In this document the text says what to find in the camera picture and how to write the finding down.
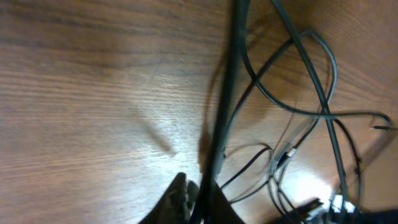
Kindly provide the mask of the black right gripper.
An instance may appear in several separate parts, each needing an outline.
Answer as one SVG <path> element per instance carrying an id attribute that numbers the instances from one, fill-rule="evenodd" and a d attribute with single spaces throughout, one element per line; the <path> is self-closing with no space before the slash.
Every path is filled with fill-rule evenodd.
<path id="1" fill-rule="evenodd" d="M 342 216 L 341 212 L 335 212 L 332 208 L 326 211 L 323 208 L 324 203 L 316 198 L 309 203 L 299 206 L 296 211 L 306 223 L 355 223 L 355 224 L 386 224 L 397 223 L 397 209 L 382 210 L 378 212 L 346 212 Z"/>

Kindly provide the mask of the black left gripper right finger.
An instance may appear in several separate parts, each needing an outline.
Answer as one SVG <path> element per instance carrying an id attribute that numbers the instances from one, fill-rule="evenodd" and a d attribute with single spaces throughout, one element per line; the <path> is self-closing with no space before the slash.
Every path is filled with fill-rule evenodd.
<path id="1" fill-rule="evenodd" d="M 209 199 L 208 211 L 205 212 L 205 224 L 244 224 L 218 185 L 215 185 Z"/>

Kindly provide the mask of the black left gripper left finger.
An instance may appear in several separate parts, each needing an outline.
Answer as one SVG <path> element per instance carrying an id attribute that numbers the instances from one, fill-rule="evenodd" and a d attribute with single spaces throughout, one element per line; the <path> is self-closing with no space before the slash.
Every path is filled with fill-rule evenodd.
<path id="1" fill-rule="evenodd" d="M 155 207 L 139 224 L 188 223 L 187 176 L 179 172 Z"/>

